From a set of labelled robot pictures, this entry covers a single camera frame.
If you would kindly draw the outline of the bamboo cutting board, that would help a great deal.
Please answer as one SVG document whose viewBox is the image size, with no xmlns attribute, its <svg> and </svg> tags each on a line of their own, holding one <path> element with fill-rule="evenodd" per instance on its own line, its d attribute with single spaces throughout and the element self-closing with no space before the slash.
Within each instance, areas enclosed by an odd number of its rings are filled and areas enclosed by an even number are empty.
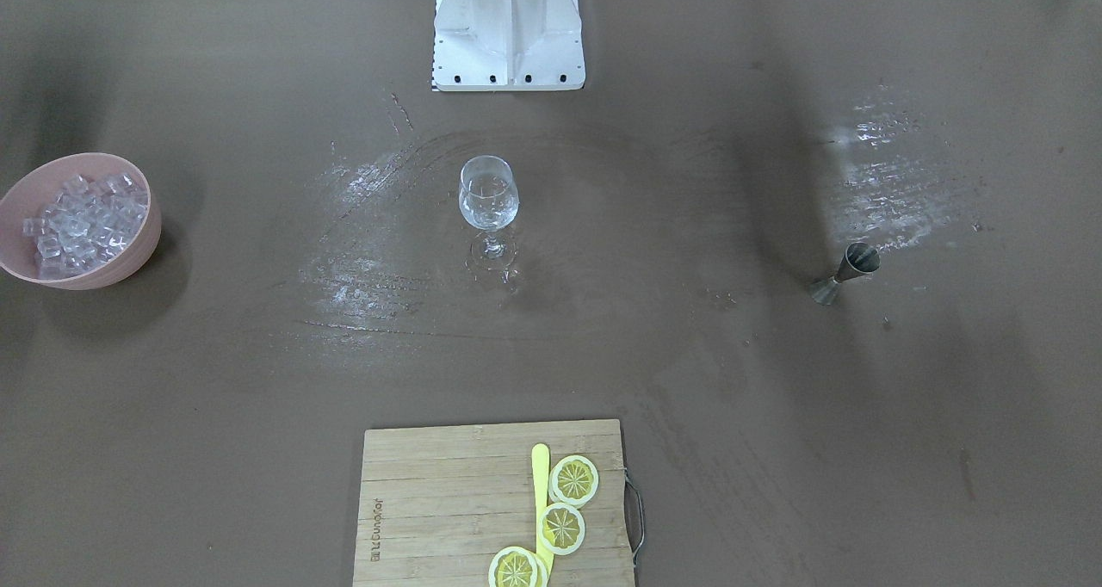
<svg viewBox="0 0 1102 587">
<path fill-rule="evenodd" d="M 499 548 L 536 546 L 530 454 L 581 454 L 599 472 L 587 536 L 554 561 L 552 586 L 634 586 L 617 418 L 472 423 L 363 435 L 355 586 L 486 586 Z"/>
</svg>

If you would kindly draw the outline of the steel double jigger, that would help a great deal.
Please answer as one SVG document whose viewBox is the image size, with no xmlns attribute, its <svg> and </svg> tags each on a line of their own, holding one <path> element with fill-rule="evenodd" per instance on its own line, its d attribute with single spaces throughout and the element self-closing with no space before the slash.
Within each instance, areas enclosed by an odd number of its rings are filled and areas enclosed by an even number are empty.
<svg viewBox="0 0 1102 587">
<path fill-rule="evenodd" d="M 829 306 L 838 298 L 842 282 L 873 274 L 879 267 L 880 257 L 876 247 L 865 242 L 851 243 L 844 250 L 838 269 L 828 278 L 812 282 L 809 295 L 815 304 Z"/>
</svg>

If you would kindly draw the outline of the pink bowl of ice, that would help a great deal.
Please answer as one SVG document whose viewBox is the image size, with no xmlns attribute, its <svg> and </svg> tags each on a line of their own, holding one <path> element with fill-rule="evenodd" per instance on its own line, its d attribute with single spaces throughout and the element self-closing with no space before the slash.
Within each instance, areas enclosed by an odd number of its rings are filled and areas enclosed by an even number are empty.
<svg viewBox="0 0 1102 587">
<path fill-rule="evenodd" d="M 20 280 L 56 289 L 106 287 L 145 265 L 162 215 L 125 157 L 77 154 L 30 172 L 3 197 L 1 262 Z"/>
</svg>

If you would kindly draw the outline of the middle lemon slice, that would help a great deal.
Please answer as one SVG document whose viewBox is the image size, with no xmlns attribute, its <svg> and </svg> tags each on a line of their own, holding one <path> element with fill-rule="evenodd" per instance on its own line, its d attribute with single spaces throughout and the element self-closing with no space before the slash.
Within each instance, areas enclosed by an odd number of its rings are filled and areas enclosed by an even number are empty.
<svg viewBox="0 0 1102 587">
<path fill-rule="evenodd" d="M 586 537 L 586 523 L 576 506 L 549 504 L 536 519 L 536 540 L 540 551 L 555 556 L 574 554 Z"/>
</svg>

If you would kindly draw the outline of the clear wine glass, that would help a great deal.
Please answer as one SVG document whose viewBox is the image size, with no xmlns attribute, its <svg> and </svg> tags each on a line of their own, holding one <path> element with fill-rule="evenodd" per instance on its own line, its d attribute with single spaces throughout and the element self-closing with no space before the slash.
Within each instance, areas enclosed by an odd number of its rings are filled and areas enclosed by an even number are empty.
<svg viewBox="0 0 1102 587">
<path fill-rule="evenodd" d="M 511 265 L 517 246 L 507 227 L 520 207 L 511 165 L 493 155 L 472 157 L 461 169 L 458 183 L 461 215 L 477 232 L 471 243 L 471 262 L 482 269 Z"/>
</svg>

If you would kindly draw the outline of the far lemon slice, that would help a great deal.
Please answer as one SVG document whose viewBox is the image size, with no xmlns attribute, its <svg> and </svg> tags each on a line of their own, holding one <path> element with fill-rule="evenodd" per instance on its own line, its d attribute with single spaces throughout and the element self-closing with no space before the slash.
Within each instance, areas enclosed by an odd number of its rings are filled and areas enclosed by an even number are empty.
<svg viewBox="0 0 1102 587">
<path fill-rule="evenodd" d="M 500 548 L 491 557 L 486 584 L 489 587 L 547 586 L 547 565 L 529 548 Z"/>
</svg>

